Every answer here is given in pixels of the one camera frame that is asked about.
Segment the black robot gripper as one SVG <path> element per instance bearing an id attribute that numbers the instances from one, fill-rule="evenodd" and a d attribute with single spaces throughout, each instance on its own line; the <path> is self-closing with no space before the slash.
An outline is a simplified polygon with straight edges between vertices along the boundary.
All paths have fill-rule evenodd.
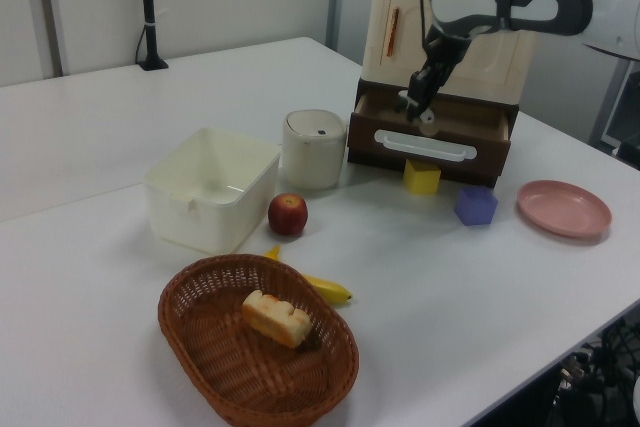
<path id="1" fill-rule="evenodd" d="M 438 29 L 428 30 L 423 41 L 426 61 L 421 71 L 411 75 L 407 90 L 408 103 L 419 107 L 419 117 L 430 108 L 440 87 L 464 59 L 470 44 L 469 37 L 449 37 Z"/>

